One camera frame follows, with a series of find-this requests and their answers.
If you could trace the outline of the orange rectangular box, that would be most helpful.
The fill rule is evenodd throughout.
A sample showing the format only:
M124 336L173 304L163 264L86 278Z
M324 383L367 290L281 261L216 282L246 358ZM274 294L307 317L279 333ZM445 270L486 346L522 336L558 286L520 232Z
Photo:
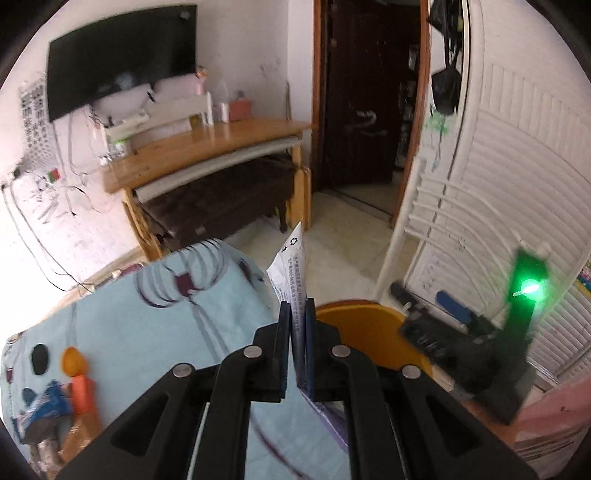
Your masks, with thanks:
M71 403L76 416L96 413L94 391L95 383L86 375L77 375L71 379Z

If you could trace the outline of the purple white milk powder bag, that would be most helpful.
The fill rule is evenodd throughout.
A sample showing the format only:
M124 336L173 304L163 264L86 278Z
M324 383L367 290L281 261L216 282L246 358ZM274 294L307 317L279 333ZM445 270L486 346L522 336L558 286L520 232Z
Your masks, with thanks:
M311 386L314 381L308 374L308 319L307 288L305 288L304 227L298 223L290 233L283 247L274 256L266 270L270 285L280 303L290 304L290 344L293 352L295 379L305 401L321 418L339 447L349 452L349 435L346 430L346 414L342 402L317 402L312 399Z

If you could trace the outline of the orange trash bin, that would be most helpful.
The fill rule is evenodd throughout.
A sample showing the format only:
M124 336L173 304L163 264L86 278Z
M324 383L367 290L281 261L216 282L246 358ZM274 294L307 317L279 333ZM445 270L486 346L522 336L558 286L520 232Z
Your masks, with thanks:
M392 308L369 300L343 300L315 308L318 321L339 330L342 343L362 351L376 365L400 370L419 367L432 377L428 358L401 334L405 316Z

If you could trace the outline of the brown biscuit wrapper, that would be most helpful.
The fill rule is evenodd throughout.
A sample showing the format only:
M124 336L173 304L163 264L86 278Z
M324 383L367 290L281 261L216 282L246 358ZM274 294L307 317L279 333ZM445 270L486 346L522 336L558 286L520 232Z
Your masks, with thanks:
M59 457L64 463L69 463L84 450L103 431L103 426L96 413L83 412L73 423L59 451Z

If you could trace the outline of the light blue patterned tablecloth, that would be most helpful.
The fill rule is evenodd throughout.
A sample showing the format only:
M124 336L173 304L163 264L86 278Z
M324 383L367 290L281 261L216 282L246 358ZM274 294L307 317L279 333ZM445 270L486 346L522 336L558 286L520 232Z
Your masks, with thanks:
M207 240L179 250L62 308L38 325L14 336L2 357L1 475L29 478L32 453L42 443L62 448L76 419L65 417L52 437L22 444L16 419L56 380L67 347L85 357L87 377L95 383L96 414L103 431L146 390L179 363L200 370L221 364L252 344L256 330L276 323L280 306L270 301L259 267L225 243ZM33 373L30 354L37 344L50 363ZM290 380L278 403L250 407L245 475L242 479L346 479L349 457Z

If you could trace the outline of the blue black snack bag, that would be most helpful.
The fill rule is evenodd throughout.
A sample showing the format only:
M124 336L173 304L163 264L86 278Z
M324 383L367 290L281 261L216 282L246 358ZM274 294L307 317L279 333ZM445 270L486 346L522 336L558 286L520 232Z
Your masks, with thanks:
M16 419L16 432L22 444L34 445L55 433L60 422L72 414L72 406L63 385L50 381L29 407Z

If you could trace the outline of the black round pad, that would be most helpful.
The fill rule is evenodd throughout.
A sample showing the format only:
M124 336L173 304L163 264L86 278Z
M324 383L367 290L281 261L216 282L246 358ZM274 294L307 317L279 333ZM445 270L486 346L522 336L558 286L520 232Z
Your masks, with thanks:
M43 375L50 363L48 348L44 344L35 345L30 354L30 361L33 373L37 376Z

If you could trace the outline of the white louvered door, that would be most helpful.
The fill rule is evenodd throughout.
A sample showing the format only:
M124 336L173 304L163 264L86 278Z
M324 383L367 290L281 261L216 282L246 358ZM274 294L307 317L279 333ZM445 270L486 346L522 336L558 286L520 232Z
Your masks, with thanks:
M466 1L461 94L424 109L421 145L375 287L403 243L419 247L407 287L447 291L494 321L519 248L546 258L547 296L529 350L553 383L590 373L590 60L547 1Z

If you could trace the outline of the wooden desk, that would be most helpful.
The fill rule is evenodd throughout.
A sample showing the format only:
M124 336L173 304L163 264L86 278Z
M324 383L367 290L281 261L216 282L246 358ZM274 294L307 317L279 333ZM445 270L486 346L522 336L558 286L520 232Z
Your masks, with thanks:
M308 122L259 118L217 123L156 140L101 168L103 189L121 192L123 207L147 261L159 260L162 248L150 231L139 204L218 171L270 154L290 151L294 195L287 201L287 225L311 228L311 170L301 146Z

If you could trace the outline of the eye chart poster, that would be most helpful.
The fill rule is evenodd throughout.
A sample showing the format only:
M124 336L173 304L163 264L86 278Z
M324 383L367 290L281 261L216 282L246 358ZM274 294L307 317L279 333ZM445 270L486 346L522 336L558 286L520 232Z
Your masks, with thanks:
M24 168L27 172L48 176L58 167L58 158L44 76L20 88L19 106L24 130Z

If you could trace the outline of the pink box on desk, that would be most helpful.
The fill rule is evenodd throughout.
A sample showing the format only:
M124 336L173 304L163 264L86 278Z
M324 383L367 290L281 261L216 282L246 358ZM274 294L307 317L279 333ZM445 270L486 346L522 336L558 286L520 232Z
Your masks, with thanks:
M239 98L228 104L228 118L231 122L249 120L252 118L252 102Z

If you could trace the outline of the dark wooden doorway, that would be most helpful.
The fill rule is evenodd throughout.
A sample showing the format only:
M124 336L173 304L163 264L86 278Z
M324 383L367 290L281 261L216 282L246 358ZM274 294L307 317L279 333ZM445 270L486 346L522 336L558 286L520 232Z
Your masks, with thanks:
M430 61L426 1L317 1L312 186L394 223Z

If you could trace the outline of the black wall television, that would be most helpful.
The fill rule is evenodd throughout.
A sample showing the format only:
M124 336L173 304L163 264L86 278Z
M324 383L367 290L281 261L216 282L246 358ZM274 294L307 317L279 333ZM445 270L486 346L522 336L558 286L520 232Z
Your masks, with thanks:
M197 70L197 6L131 11L50 42L51 122L106 96Z

